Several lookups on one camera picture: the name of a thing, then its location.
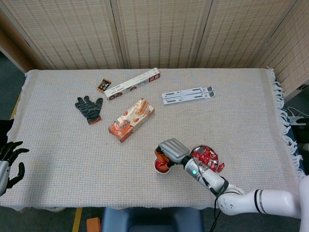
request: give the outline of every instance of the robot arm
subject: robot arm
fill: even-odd
[[[7,189],[11,189],[13,185],[17,184],[24,178],[25,166],[23,163],[19,163],[19,172],[16,177],[10,180],[10,169],[13,162],[16,160],[18,155],[23,152],[28,152],[28,149],[20,148],[13,151],[16,147],[21,145],[23,142],[9,142],[0,148],[0,196],[3,195]]]
[[[164,153],[173,164],[183,168],[217,198],[218,207],[226,215],[262,213],[301,218],[300,231],[309,231],[309,176],[299,184],[299,197],[284,190],[258,189],[247,194],[239,187],[229,184],[223,177],[205,165],[198,165],[189,149],[176,139],[160,143],[157,151]]]

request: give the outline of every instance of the white cable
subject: white cable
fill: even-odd
[[[298,116],[300,116],[300,115],[304,115],[304,116],[309,117],[309,115],[304,114],[303,112],[301,112],[301,111],[299,111],[299,110],[295,109],[294,107],[290,107],[290,106],[288,106],[288,111],[290,111],[290,113],[292,114],[292,116],[293,116],[293,117],[295,117],[295,115],[293,114],[293,112],[292,112],[290,109],[296,110],[297,112],[299,112],[299,113],[300,113],[300,114],[299,114],[299,115],[297,115],[296,117],[298,117]]]

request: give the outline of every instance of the woven wall panel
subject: woven wall panel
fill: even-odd
[[[53,69],[120,68],[100,0],[3,0]]]
[[[196,67],[247,67],[294,0],[215,0]]]
[[[303,0],[274,35],[256,67],[275,69],[287,96],[309,80],[309,1]]]
[[[190,67],[205,4],[206,0],[117,0],[129,68]]]

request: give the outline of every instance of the white box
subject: white box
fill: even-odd
[[[160,72],[157,68],[151,69],[137,77],[134,77],[122,84],[119,84],[113,88],[104,91],[108,100],[113,100],[121,95],[128,93],[137,87],[147,84],[148,82],[154,81],[160,77]]]

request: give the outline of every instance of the blue chair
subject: blue chair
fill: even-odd
[[[204,232],[202,211],[193,208],[105,208],[101,232]]]

